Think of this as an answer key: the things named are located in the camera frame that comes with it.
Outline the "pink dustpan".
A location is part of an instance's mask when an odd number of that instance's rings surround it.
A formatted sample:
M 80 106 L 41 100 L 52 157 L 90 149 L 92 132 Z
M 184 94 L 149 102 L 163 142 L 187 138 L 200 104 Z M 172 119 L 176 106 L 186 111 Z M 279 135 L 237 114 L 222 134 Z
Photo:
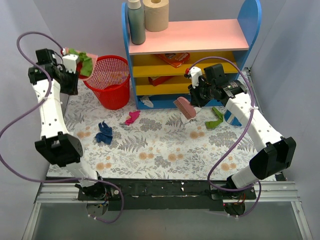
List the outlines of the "pink dustpan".
M 79 52 L 78 56 L 79 62 L 77 63 L 76 71 L 79 73 L 79 78 L 85 81 L 91 77 L 98 60 L 98 55 Z

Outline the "pink hand brush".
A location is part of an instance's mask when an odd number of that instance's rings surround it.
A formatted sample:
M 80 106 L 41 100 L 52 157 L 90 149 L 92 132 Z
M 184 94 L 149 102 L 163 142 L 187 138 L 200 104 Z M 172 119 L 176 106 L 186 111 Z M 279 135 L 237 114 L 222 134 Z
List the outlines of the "pink hand brush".
M 180 96 L 173 103 L 187 120 L 190 120 L 196 116 L 197 113 L 195 108 L 185 97 Z

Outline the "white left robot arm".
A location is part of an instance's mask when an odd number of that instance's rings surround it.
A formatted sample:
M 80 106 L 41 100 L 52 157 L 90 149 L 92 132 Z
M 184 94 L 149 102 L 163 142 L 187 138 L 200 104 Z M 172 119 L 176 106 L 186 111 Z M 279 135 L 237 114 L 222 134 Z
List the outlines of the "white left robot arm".
M 44 48 L 35 54 L 37 65 L 42 69 L 30 67 L 28 77 L 37 100 L 44 101 L 39 108 L 41 133 L 35 148 L 51 165 L 57 165 L 78 178 L 79 188 L 90 187 L 89 194 L 95 200 L 101 200 L 106 196 L 106 187 L 97 182 L 98 173 L 83 161 L 82 143 L 68 131 L 60 100 L 60 94 L 78 94 L 76 68 L 79 57 L 64 55 L 59 64 L 53 50 Z

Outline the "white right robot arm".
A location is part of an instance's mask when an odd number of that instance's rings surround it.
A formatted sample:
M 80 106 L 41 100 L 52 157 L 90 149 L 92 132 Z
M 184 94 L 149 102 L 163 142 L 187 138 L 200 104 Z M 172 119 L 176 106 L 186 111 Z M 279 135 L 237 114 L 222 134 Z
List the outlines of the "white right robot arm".
M 194 108 L 204 107 L 210 100 L 220 101 L 244 127 L 243 133 L 250 136 L 257 151 L 246 167 L 229 176 L 226 184 L 216 186 L 216 189 L 237 199 L 259 180 L 291 166 L 296 141 L 292 137 L 284 137 L 270 125 L 256 106 L 251 90 L 238 80 L 227 81 L 221 64 L 206 67 L 204 71 L 192 66 L 185 71 L 185 77 L 191 79 L 191 85 L 188 86 L 191 101 L 187 103 L 189 115 L 194 117 Z

